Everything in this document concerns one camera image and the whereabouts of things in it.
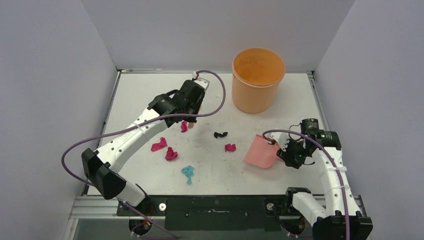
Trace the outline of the pink plastic dustpan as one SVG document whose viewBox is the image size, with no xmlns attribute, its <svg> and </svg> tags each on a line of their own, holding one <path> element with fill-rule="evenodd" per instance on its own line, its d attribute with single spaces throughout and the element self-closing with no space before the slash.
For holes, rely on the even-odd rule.
<svg viewBox="0 0 424 240">
<path fill-rule="evenodd" d="M 279 149 L 280 146 L 278 143 L 269 144 L 262 135 L 257 134 L 243 162 L 262 169 L 271 168 L 276 162 L 283 162 L 283 160 L 277 156 L 277 151 Z"/>
</svg>

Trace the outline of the black paper scrap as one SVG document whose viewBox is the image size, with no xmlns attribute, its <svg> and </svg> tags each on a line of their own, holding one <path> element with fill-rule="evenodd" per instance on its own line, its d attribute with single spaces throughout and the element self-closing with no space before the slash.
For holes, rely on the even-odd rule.
<svg viewBox="0 0 424 240">
<path fill-rule="evenodd" d="M 219 138 L 225 138 L 226 136 L 228 135 L 228 132 L 214 132 L 214 134 L 213 134 L 213 136 L 216 138 L 216 139 L 219 139 Z"/>
</svg>

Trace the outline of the orange plastic bucket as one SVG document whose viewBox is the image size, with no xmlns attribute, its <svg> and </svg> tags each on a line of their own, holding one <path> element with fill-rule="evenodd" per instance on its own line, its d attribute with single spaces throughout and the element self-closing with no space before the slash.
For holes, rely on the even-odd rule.
<svg viewBox="0 0 424 240">
<path fill-rule="evenodd" d="M 233 104 L 249 114 L 267 110 L 285 73 L 285 62 L 277 53 L 258 47 L 241 51 L 232 62 Z"/>
</svg>

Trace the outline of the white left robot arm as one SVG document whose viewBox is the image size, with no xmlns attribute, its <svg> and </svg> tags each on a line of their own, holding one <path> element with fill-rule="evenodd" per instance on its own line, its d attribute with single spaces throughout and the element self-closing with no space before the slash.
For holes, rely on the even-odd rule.
<svg viewBox="0 0 424 240">
<path fill-rule="evenodd" d="M 85 176 L 106 200 L 117 198 L 124 201 L 139 216 L 149 210 L 147 194 L 140 186 L 120 176 L 119 172 L 130 157 L 154 136 L 174 123 L 195 121 L 194 117 L 182 117 L 181 114 L 199 112 L 209 84 L 202 78 L 186 80 L 180 89 L 157 95 L 129 126 L 130 131 L 119 134 L 96 150 L 88 148 L 81 154 Z"/>
</svg>

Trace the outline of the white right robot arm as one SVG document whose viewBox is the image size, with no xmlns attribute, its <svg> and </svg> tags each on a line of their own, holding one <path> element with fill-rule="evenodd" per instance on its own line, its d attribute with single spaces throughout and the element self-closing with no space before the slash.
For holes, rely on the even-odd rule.
<svg viewBox="0 0 424 240">
<path fill-rule="evenodd" d="M 290 215 L 299 212 L 312 226 L 315 240 L 366 240 L 373 230 L 370 217 L 360 209 L 347 179 L 342 160 L 342 146 L 334 131 L 320 129 L 316 118 L 300 122 L 299 139 L 291 130 L 269 133 L 273 144 L 279 145 L 276 155 L 287 167 L 299 169 L 306 158 L 317 167 L 325 205 L 317 202 L 305 187 L 289 187 L 282 207 Z"/>
</svg>

